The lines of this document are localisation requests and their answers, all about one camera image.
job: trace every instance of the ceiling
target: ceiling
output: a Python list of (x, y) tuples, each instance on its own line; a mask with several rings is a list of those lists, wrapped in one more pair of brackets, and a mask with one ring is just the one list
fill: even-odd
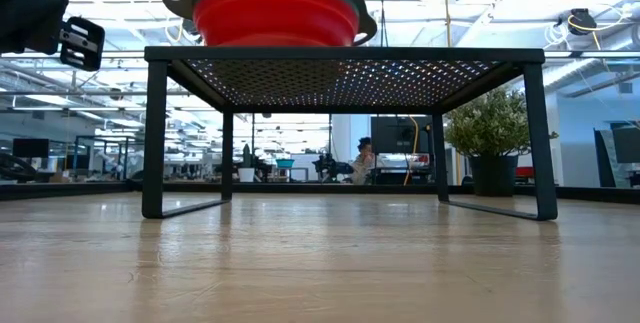
[[(606, 27), (597, 34), (598, 43), (604, 50), (640, 50), (631, 41), (632, 27), (640, 19), (638, 0), (384, 0), (384, 4), (382, 0), (366, 1), (370, 14), (378, 20), (384, 6), (391, 46), (447, 46), (450, 34), (451, 43), (456, 47), (595, 50), (597, 46), (593, 36), (577, 37), (568, 34), (562, 27), (554, 28), (559, 18), (566, 20), (572, 8), (588, 8), (599, 27)], [(449, 31), (446, 25), (447, 8), (451, 17)], [(140, 51), (148, 45), (197, 44), (196, 37), (180, 28), (182, 20), (169, 12), (161, 0), (70, 0), (67, 16), (82, 16), (105, 27), (105, 56), (110, 58), (105, 59), (102, 69), (95, 74), (87, 73), (74, 71), (55, 59), (37, 58), (37, 54), (23, 56), (27, 58), (5, 55), (0, 60), (0, 89), (44, 92), (119, 90), (132, 95), (78, 95), (45, 99), (42, 96), (39, 99), (21, 96), (15, 100), (5, 97), (4, 106), (126, 108), (126, 111), (96, 110), (82, 116), (94, 120), (96, 125), (102, 125), (104, 119), (109, 119), (116, 128), (124, 126), (113, 123), (113, 119), (143, 122), (147, 64), (141, 58)], [(368, 44), (381, 45), (379, 35)], [(559, 68), (574, 63), (567, 60), (551, 61), (546, 72), (551, 74), (556, 71), (556, 75), (560, 75), (562, 72), (557, 71)], [(608, 74), (615, 75), (606, 71), (602, 64), (597, 68), (591, 65), (587, 67), (592, 69), (586, 73), (586, 80), (601, 81), (607, 79)], [(635, 63), (628, 65), (633, 69)], [(558, 87), (559, 92), (566, 94), (582, 89), (579, 86), (584, 84), (582, 77), (578, 79), (571, 72), (561, 75), (558, 80), (562, 84), (554, 80), (548, 89)], [(217, 131), (221, 127), (221, 115), (200, 99), (186, 95), (173, 82), (169, 90), (172, 95), (168, 97), (168, 106), (187, 108), (171, 113), (176, 127), (196, 131)], [(288, 119), (293, 119), (293, 123), (307, 118), (296, 116)], [(318, 119), (325, 123), (327, 121), (324, 116)], [(239, 116), (236, 123), (238, 129), (250, 126), (249, 120), (249, 117)], [(291, 140), (289, 144), (308, 141), (303, 139), (307, 133), (297, 133), (296, 130), (292, 134), (281, 135)], [(264, 140), (275, 140), (271, 138), (265, 136)]]

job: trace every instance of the red collapsible bowl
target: red collapsible bowl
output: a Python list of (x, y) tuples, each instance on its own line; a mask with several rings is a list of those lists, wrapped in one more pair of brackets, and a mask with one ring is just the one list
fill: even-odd
[(344, 0), (199, 0), (193, 21), (209, 46), (351, 46), (358, 33)]

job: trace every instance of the black table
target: black table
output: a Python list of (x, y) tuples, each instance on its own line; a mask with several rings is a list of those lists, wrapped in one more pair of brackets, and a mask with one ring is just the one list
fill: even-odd
[[(441, 203), (557, 217), (540, 49), (147, 47), (142, 214), (167, 218), (229, 202), (235, 113), (429, 114)], [(449, 200), (443, 114), (524, 75), (537, 214)], [(220, 200), (162, 210), (167, 77), (223, 113)]]

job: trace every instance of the ductwork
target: ductwork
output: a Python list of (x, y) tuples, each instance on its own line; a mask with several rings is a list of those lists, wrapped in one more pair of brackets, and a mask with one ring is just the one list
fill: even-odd
[[(618, 51), (629, 48), (640, 48), (634, 44), (633, 34), (637, 34), (634, 26), (623, 29), (609, 36), (602, 44), (602, 50)], [(587, 50), (597, 50), (594, 45)], [(576, 60), (561, 67), (552, 67), (544, 70), (544, 85), (547, 92), (553, 92), (573, 83), (582, 81), (582, 77), (590, 77), (605, 70), (602, 59), (588, 58)]]

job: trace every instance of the white pot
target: white pot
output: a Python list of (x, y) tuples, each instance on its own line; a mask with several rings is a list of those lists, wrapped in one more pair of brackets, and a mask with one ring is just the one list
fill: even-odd
[(241, 183), (253, 183), (253, 176), (255, 175), (255, 169), (238, 168), (238, 175), (240, 176)]

